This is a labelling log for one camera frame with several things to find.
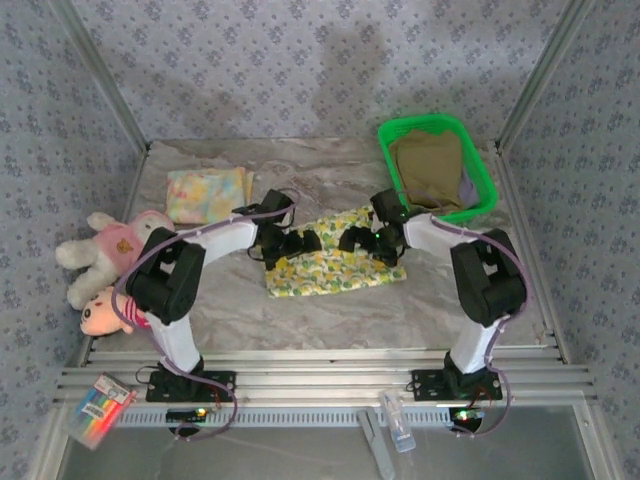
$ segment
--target pink stuffed bunny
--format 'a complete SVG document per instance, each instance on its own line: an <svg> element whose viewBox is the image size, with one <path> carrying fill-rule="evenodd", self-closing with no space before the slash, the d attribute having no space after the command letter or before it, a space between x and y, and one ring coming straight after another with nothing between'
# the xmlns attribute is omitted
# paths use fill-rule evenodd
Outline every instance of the pink stuffed bunny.
<svg viewBox="0 0 640 480"><path fill-rule="evenodd" d="M85 335L100 337L109 335L122 329L126 333L133 332L130 325L124 323L111 306L111 295L113 287L107 287L95 295L82 310L80 330ZM149 328L149 323L144 316L144 312L139 310L136 302L131 297L118 294L116 303L120 311L141 328Z"/></svg>
<svg viewBox="0 0 640 480"><path fill-rule="evenodd" d="M153 210L136 216L129 225L106 213L94 213L87 222L98 232L95 237L64 242L56 248L56 260L62 267L89 267L67 291L67 300L76 310L136 262L151 232L158 227L175 230L169 217Z"/></svg>

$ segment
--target patterned wall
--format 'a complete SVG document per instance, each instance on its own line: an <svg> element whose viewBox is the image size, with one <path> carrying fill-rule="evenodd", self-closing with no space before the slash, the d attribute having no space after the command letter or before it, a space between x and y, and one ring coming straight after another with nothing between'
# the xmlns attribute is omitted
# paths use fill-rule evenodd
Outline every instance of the patterned wall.
<svg viewBox="0 0 640 480"><path fill-rule="evenodd" d="M80 338L53 249L92 211L122 212L139 157L48 4L5 0L0 17L0 478L23 479Z"/></svg>
<svg viewBox="0 0 640 480"><path fill-rule="evenodd" d="M640 478L640 4L597 1L510 159L574 361Z"/></svg>
<svg viewBox="0 0 640 480"><path fill-rule="evenodd" d="M444 111L495 138L565 0L74 0L147 139L369 135Z"/></svg>

